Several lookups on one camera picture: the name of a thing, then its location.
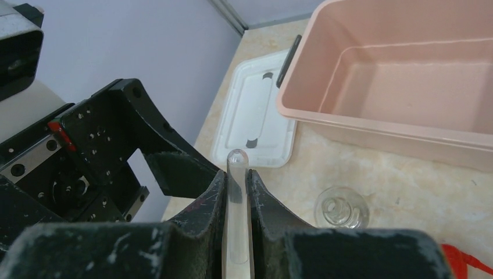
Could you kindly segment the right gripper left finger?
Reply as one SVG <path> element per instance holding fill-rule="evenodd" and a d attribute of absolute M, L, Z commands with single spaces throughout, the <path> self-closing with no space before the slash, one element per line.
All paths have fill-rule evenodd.
<path fill-rule="evenodd" d="M 44 223 L 24 230 L 2 278 L 221 278 L 226 174 L 162 223 Z"/>

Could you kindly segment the clear glass test tube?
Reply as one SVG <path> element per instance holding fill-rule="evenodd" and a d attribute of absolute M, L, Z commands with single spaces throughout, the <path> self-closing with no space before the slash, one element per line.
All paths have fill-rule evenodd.
<path fill-rule="evenodd" d="M 251 206 L 246 186 L 248 155 L 242 149 L 227 156 L 227 199 L 222 240 L 223 278 L 254 278 Z"/>

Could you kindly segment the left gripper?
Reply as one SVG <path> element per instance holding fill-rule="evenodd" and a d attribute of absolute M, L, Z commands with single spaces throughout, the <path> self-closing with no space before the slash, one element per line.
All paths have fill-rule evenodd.
<path fill-rule="evenodd" d="M 112 81 L 70 107 L 1 143 L 3 255 L 38 223 L 132 221 L 149 195 L 126 164 L 135 151 L 167 196 L 197 198 L 219 172 L 169 124 L 136 78 Z M 75 163 L 48 127 L 62 112 L 61 139 Z"/>

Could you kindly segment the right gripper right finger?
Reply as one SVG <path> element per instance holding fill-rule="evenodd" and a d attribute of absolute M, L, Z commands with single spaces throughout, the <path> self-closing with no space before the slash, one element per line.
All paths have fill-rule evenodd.
<path fill-rule="evenodd" d="M 451 278 L 442 249 L 427 234 L 401 229 L 316 228 L 246 175 L 257 278 Z"/>

